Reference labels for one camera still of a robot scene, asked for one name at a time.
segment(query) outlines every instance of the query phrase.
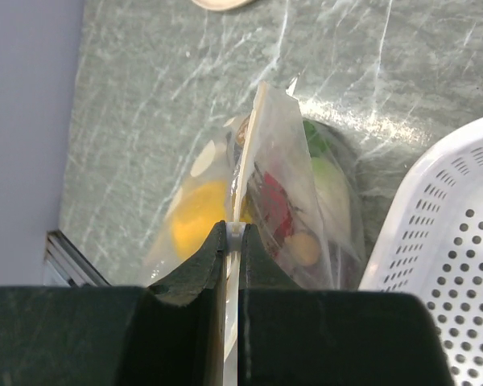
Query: laundry basket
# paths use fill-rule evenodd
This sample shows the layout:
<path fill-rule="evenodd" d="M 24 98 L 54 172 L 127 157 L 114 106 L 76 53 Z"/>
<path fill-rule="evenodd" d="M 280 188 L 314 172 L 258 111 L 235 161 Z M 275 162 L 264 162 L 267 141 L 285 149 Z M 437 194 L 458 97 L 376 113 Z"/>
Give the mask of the laundry basket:
<path fill-rule="evenodd" d="M 411 168 L 360 290 L 421 298 L 456 384 L 483 385 L 483 118 L 436 143 Z"/>

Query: gray wall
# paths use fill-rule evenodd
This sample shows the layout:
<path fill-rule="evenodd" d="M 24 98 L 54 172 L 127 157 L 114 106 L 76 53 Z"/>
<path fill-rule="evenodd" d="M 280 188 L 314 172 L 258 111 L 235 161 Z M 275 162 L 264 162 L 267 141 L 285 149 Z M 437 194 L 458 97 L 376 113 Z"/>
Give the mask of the gray wall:
<path fill-rule="evenodd" d="M 0 285 L 41 282 L 57 228 L 84 0 L 0 0 Z"/>

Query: ziplock bag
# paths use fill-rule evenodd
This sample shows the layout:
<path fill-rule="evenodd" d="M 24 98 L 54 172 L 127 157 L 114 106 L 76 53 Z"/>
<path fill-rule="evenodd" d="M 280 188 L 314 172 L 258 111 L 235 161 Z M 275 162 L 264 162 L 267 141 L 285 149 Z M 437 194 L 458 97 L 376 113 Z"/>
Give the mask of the ziplock bag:
<path fill-rule="evenodd" d="M 226 220 L 257 224 L 269 255 L 303 288 L 356 289 L 365 268 L 361 216 L 337 159 L 350 159 L 342 142 L 304 120 L 297 100 L 262 82 L 252 113 L 226 122 L 192 165 L 144 262 L 142 283 L 166 276 Z M 226 355 L 237 331 L 239 259 L 231 262 Z"/>

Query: perforated plastic basket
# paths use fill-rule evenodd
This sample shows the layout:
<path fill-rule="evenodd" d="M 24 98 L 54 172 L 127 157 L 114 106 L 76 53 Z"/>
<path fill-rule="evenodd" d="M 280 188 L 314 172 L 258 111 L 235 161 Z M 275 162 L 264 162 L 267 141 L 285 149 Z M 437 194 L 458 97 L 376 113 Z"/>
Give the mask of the perforated plastic basket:
<path fill-rule="evenodd" d="M 420 297 L 456 383 L 483 385 L 483 118 L 436 143 L 411 168 L 360 290 Z"/>

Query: gray marble surface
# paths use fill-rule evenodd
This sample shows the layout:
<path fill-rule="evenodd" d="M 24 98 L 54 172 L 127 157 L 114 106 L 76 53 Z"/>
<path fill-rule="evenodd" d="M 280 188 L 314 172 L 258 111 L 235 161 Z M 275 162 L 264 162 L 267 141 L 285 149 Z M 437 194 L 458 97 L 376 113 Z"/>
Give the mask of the gray marble surface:
<path fill-rule="evenodd" d="M 135 283 L 194 156 L 260 80 L 358 154 L 367 253 L 416 159 L 483 116 L 483 0 L 88 0 L 60 227 Z"/>

